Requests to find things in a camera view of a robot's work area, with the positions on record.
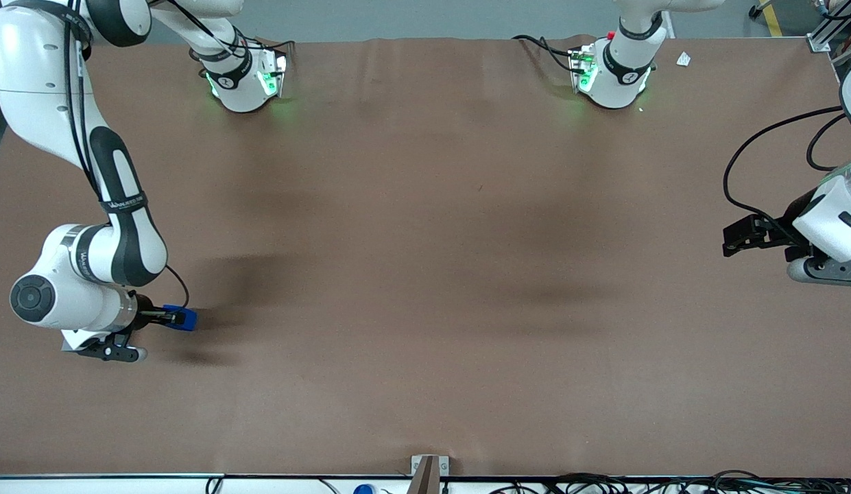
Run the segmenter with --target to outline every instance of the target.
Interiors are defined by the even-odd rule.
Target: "brown table surface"
[[[100,107],[202,325],[140,331],[149,359],[126,365],[17,320],[45,235],[103,216],[9,132],[0,473],[391,473],[435,452],[457,474],[851,475],[851,289],[790,281],[781,250],[721,256],[746,215],[726,161],[837,103],[827,57],[667,41],[647,92],[603,110],[532,48],[300,45],[287,99],[251,115],[186,47],[99,50]],[[780,213],[814,187],[825,120],[759,141],[739,199]],[[817,158],[851,158],[848,126]],[[142,291],[182,298],[168,273]]]

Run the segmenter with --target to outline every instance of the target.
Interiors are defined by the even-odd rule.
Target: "wire bundle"
[[[566,69],[567,71],[572,72],[573,74],[583,74],[584,73],[584,71],[581,70],[581,69],[573,69],[570,66],[565,65],[565,63],[563,63],[562,60],[560,60],[559,56],[567,57],[568,51],[567,50],[563,51],[563,50],[560,50],[559,48],[551,47],[547,43],[547,39],[544,36],[541,36],[540,38],[538,38],[536,40],[535,38],[532,38],[528,34],[517,34],[516,36],[511,38],[511,40],[523,40],[523,41],[529,41],[531,43],[534,43],[537,47],[541,48],[541,50],[547,51],[547,53],[550,54],[550,57],[553,57],[554,62],[556,62],[557,65],[559,65],[563,69]],[[577,48],[580,48],[580,47],[572,47],[572,48],[569,48],[569,50],[573,50],[573,49],[577,49]]]

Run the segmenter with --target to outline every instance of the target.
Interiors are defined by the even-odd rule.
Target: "green led light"
[[[261,79],[261,85],[263,86],[263,92],[266,93],[267,96],[272,96],[277,93],[276,89],[276,78],[271,74],[263,74],[260,71],[258,75]]]
[[[206,72],[206,81],[208,81],[208,85],[212,88],[212,96],[219,97],[218,90],[215,88],[215,83],[212,82],[212,76],[209,75],[208,72]]]

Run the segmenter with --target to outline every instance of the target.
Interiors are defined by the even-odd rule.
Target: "cable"
[[[237,54],[235,52],[235,50],[238,49],[238,48],[241,48],[241,49],[250,49],[251,48],[248,45],[235,45],[233,43],[228,43],[227,41],[221,40],[220,38],[215,36],[214,32],[212,32],[212,30],[209,29],[208,26],[203,24],[202,21],[200,21],[199,19],[197,19],[196,16],[194,16],[192,13],[190,13],[190,10],[187,10],[186,8],[184,8],[180,4],[178,4],[178,2],[176,0],[166,0],[166,2],[174,5],[175,9],[178,9],[178,11],[181,12],[181,14],[184,15],[187,18],[187,20],[189,20],[193,25],[195,25],[197,28],[199,28],[200,31],[205,32],[206,35],[208,35],[213,40],[221,43],[221,45],[224,46],[225,48],[231,48],[231,49],[228,49],[227,51],[230,52],[231,54],[233,54],[233,56],[236,56],[237,58],[243,58],[243,56],[240,56],[240,54]],[[288,41],[283,41],[283,42],[275,44],[275,45],[265,45],[265,44],[261,43],[260,41],[256,40],[255,38],[250,38],[250,37],[245,36],[243,34],[243,32],[239,31],[239,29],[236,28],[236,26],[234,26],[233,29],[237,33],[237,35],[240,38],[242,38],[243,40],[249,40],[249,41],[254,41],[254,42],[258,43],[259,49],[275,49],[275,48],[279,48],[279,47],[284,47],[285,45],[296,44],[296,41],[288,40]]]
[[[818,132],[816,132],[815,136],[812,137],[810,144],[806,147],[806,162],[813,169],[817,169],[817,171],[819,171],[819,172],[833,172],[834,169],[837,168],[836,166],[817,165],[817,163],[815,163],[815,161],[812,160],[812,151],[815,149],[815,145],[818,143],[818,140],[822,137],[822,135],[824,135],[825,132],[827,132],[827,129],[829,129],[831,126],[833,126],[833,124],[835,124],[835,123],[837,123],[837,122],[839,122],[839,121],[841,121],[842,119],[845,119],[845,118],[846,118],[845,113],[842,113],[842,115],[837,115],[836,117],[833,117],[832,119],[830,119],[829,122],[824,124],[824,126],[822,126],[822,128],[818,129]]]
[[[752,213],[755,213],[755,215],[763,216],[763,218],[766,219],[771,225],[773,225],[773,227],[776,228],[777,231],[782,232],[782,234],[785,235],[785,237],[788,237],[789,240],[792,241],[793,244],[795,244],[796,246],[798,246],[802,249],[805,249],[806,247],[804,246],[804,244],[801,243],[801,241],[799,241],[798,238],[793,237],[785,229],[785,227],[782,227],[782,225],[779,225],[779,222],[777,222],[776,219],[774,219],[772,216],[768,215],[763,210],[757,209],[757,207],[749,206],[745,203],[742,203],[741,201],[733,199],[732,195],[730,195],[730,186],[729,186],[730,171],[732,171],[733,165],[736,165],[736,160],[739,159],[739,157],[742,155],[742,152],[745,151],[745,148],[747,148],[751,143],[756,141],[757,138],[761,137],[761,135],[767,134],[767,132],[770,132],[772,130],[776,130],[776,128],[779,128],[780,126],[785,126],[785,125],[788,125],[790,123],[794,123],[796,121],[801,121],[802,119],[808,119],[808,118],[811,118],[811,117],[814,117],[814,116],[824,115],[824,113],[839,112],[842,109],[843,109],[842,106],[829,106],[827,108],[823,108],[823,109],[820,109],[820,110],[812,110],[811,112],[801,113],[801,115],[796,115],[796,116],[790,117],[788,119],[783,119],[783,121],[776,122],[776,123],[774,123],[773,125],[770,125],[770,126],[766,126],[766,128],[760,129],[756,134],[749,137],[745,141],[745,143],[742,143],[742,145],[739,146],[739,149],[736,150],[735,153],[733,153],[733,157],[730,158],[730,162],[727,163],[727,168],[724,169],[724,171],[723,171],[723,197],[726,198],[726,200],[730,204],[732,204],[733,206],[740,207],[741,209],[745,209],[746,211],[751,211]]]
[[[72,3],[72,0],[68,0],[66,6],[71,9]],[[62,53],[64,54],[62,58],[64,58],[65,72],[65,104],[69,116],[71,140],[75,143],[77,159],[81,163],[81,169],[83,169],[84,175],[87,177],[87,182],[90,184],[90,188],[93,189],[93,193],[96,193],[96,197],[99,200],[102,200],[102,197],[99,196],[98,188],[96,188],[96,184],[93,181],[93,175],[87,170],[87,162],[86,160],[84,160],[84,154],[81,152],[81,143],[80,141],[78,141],[77,138],[77,126],[75,126],[75,110],[71,102],[71,63],[69,62],[69,57],[71,57],[71,26],[68,25],[68,23],[65,23],[64,47],[62,48]]]
[[[562,51],[562,50],[560,50],[560,49],[557,49],[557,48],[551,47],[550,45],[548,45],[548,44],[547,44],[547,42],[546,42],[546,41],[544,41],[544,44],[542,44],[542,41],[541,41],[541,40],[544,40],[544,37],[543,37],[543,36],[541,37],[541,40],[536,40],[535,38],[533,38],[533,37],[529,36],[528,34],[517,34],[516,36],[514,36],[513,38],[511,38],[511,40],[524,40],[524,41],[529,41],[529,42],[531,42],[531,43],[534,43],[534,44],[538,45],[538,47],[540,47],[540,48],[541,48],[541,49],[543,49],[543,50],[549,50],[549,51],[551,51],[551,52],[553,52],[553,53],[555,53],[555,54],[561,54],[561,56],[568,56],[568,52],[564,52],[564,51]]]
[[[526,491],[529,494],[542,494],[541,492],[535,491],[531,487],[526,487],[525,485],[520,485],[519,482],[515,482],[515,484],[511,484],[507,487],[503,487],[500,489],[496,489],[489,494],[505,494],[505,491],[513,490],[515,492]]]
[[[531,41],[536,46],[541,48],[541,50],[547,51],[547,53],[550,54],[550,57],[554,60],[554,62],[556,62],[557,65],[559,65],[563,69],[566,69],[567,71],[572,72],[573,74],[583,74],[584,73],[584,71],[581,70],[581,69],[572,69],[571,67],[565,65],[565,63],[563,63],[562,60],[560,60],[559,57],[557,57],[557,54],[561,54],[561,56],[568,56],[568,52],[567,51],[564,52],[564,51],[559,50],[557,48],[551,47],[550,44],[547,43],[547,38],[545,38],[544,36],[541,36],[541,38],[538,38],[536,40],[535,38],[532,38],[528,34],[517,34],[516,36],[514,36],[512,38],[512,40]]]
[[[171,310],[171,311],[166,313],[167,315],[168,314],[177,314],[178,312],[181,312],[182,309],[187,308],[187,304],[190,303],[190,301],[191,301],[191,292],[188,291],[187,284],[184,284],[184,279],[181,279],[181,276],[178,276],[178,272],[176,272],[174,269],[172,269],[172,266],[166,265],[166,270],[171,272],[172,276],[175,276],[175,279],[178,280],[178,283],[181,284],[181,288],[184,290],[184,303],[181,304],[181,307],[179,307],[178,309],[175,309],[175,310]]]
[[[327,485],[328,489],[331,489],[331,492],[333,492],[334,494],[340,494],[340,491],[338,491],[337,488],[335,488],[333,485],[329,484],[328,481],[324,480],[324,478],[320,478],[320,479],[318,479],[318,481],[321,482],[322,484]]]
[[[820,13],[821,16],[823,18],[827,19],[827,20],[849,20],[849,19],[851,19],[851,14],[843,14],[843,15],[839,15],[839,16],[832,15],[827,10],[826,6],[818,7],[818,13]]]
[[[217,494],[218,490],[221,488],[221,484],[223,483],[224,478],[222,476],[219,476],[218,478],[209,478],[206,481],[206,494]]]

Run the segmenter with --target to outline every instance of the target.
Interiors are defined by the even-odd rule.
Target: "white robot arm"
[[[851,123],[851,70],[839,99]],[[788,246],[794,281],[851,287],[851,163],[834,169],[818,187],[791,203],[778,218],[749,215],[723,230],[723,255]]]
[[[205,18],[241,7],[241,0],[168,1]],[[225,107],[249,112],[277,95],[263,76],[277,75],[269,65],[274,51],[244,40],[227,19],[205,19],[212,27],[205,34],[193,32],[197,18],[180,15],[155,10],[209,74],[227,82],[213,90]],[[190,331],[196,321],[188,309],[155,309],[126,288],[142,287],[164,270],[166,247],[127,147],[96,107],[84,64],[94,34],[127,47],[144,41],[150,26],[147,0],[15,0],[0,8],[0,106],[8,126],[83,169],[108,216],[106,224],[54,229],[36,265],[12,287],[11,306],[26,322],[61,329],[64,350],[103,360],[143,359],[144,350],[127,343],[149,322]]]
[[[613,38],[571,54],[572,85],[606,108],[629,106],[645,90],[654,56],[667,29],[661,12],[702,12],[717,9],[723,0],[614,0],[620,23]]]

